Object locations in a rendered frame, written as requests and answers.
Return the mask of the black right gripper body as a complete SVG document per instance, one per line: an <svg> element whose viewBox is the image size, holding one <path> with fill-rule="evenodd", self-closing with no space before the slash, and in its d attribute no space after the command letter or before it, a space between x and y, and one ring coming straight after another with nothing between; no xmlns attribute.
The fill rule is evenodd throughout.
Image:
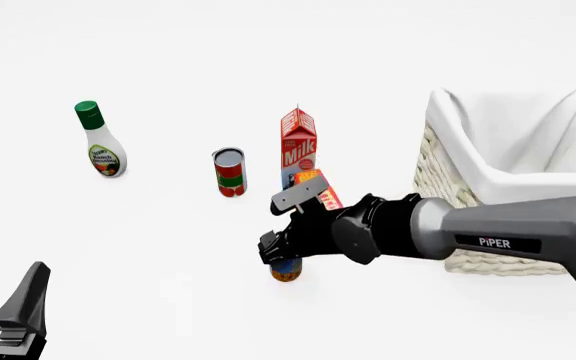
<svg viewBox="0 0 576 360"><path fill-rule="evenodd" d="M259 256L264 264L274 267L289 260L312 257L312 238L311 222L293 220L284 230L270 231L261 236Z"/></svg>

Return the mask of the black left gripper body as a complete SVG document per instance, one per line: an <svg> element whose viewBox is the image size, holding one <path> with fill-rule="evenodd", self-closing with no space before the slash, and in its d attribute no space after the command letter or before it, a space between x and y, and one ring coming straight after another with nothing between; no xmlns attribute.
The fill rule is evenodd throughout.
<svg viewBox="0 0 576 360"><path fill-rule="evenodd" d="M39 360L47 343L46 329L1 327L0 360Z"/></svg>

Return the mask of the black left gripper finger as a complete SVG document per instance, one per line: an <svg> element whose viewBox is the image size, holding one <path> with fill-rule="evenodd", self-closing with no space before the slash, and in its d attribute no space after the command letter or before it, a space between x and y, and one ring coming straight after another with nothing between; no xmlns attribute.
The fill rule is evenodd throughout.
<svg viewBox="0 0 576 360"><path fill-rule="evenodd" d="M7 302L0 308L0 330L24 329L30 334L47 335L45 300L51 269L35 262Z"/></svg>

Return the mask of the alphabet soup tin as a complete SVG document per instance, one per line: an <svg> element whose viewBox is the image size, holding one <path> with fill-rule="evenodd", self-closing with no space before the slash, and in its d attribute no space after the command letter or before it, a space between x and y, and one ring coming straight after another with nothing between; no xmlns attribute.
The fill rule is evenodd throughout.
<svg viewBox="0 0 576 360"><path fill-rule="evenodd" d="M290 282L301 275L303 261L301 258L274 260L269 266L273 278L281 282Z"/></svg>

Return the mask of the woven cream basket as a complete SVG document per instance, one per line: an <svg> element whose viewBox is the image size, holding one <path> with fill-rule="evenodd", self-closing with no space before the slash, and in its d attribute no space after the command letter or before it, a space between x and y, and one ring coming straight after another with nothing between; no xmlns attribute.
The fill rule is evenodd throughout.
<svg viewBox="0 0 576 360"><path fill-rule="evenodd" d="M413 179L422 197L440 197L456 208L480 206L430 126L424 127ZM444 261L447 272L475 275L565 275L567 270L541 260L457 250Z"/></svg>

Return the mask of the white cloth basket liner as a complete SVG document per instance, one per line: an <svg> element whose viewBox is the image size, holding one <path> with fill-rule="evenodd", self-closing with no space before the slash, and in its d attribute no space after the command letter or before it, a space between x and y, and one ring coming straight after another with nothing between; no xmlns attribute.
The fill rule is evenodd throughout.
<svg viewBox="0 0 576 360"><path fill-rule="evenodd" d="M440 88L425 118L480 203L576 196L576 89Z"/></svg>

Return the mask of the orange printed food box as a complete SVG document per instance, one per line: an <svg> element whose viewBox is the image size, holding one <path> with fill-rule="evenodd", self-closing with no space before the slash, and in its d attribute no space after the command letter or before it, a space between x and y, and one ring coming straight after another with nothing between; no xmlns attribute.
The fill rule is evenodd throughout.
<svg viewBox="0 0 576 360"><path fill-rule="evenodd" d="M317 176L320 176L322 179L327 181L326 177L319 169L304 170L295 174L290 174L288 176L288 187L299 185L303 182L314 179ZM341 203L338 195L334 191L332 185L328 185L327 190L319 194L318 198L319 200L321 200L325 208L329 211L335 209L341 209L343 207L343 204Z"/></svg>

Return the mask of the red tomato sauce tin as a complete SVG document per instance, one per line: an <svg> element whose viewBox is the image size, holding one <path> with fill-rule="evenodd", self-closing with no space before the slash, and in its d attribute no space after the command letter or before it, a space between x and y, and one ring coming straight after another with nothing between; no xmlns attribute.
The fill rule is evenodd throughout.
<svg viewBox="0 0 576 360"><path fill-rule="evenodd" d="M224 197L241 197L247 189L244 152L225 147L213 152L212 157L220 193Z"/></svg>

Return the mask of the red and white milk carton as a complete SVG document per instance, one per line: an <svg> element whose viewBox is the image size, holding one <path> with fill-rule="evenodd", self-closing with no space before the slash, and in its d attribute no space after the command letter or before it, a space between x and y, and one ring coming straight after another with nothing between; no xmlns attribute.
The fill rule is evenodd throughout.
<svg viewBox="0 0 576 360"><path fill-rule="evenodd" d="M314 119L296 107L281 119L282 188L294 184L294 176L316 167L317 132Z"/></svg>

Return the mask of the white ranch dressing bottle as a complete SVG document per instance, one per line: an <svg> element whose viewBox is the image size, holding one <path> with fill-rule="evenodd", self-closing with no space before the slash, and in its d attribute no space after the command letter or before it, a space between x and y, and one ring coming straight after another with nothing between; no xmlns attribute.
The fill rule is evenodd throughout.
<svg viewBox="0 0 576 360"><path fill-rule="evenodd" d="M95 101L81 101L74 110L85 130L88 158L98 173L107 178L121 176L127 168L126 152L109 131Z"/></svg>

